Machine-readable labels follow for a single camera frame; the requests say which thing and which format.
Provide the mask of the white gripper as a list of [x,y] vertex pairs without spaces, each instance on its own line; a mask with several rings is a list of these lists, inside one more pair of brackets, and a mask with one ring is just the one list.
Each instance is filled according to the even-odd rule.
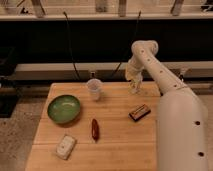
[[130,90],[132,94],[138,93],[140,91],[140,86],[143,81],[142,71],[144,67],[132,60],[129,60],[125,68],[125,78],[130,81]]

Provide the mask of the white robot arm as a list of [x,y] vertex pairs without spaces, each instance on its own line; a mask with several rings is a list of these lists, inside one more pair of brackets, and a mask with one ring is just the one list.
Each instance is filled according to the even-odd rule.
[[156,41],[135,41],[131,51],[125,77],[132,91],[139,91],[146,69],[162,93],[156,114],[157,171],[208,171],[206,106],[155,57]]

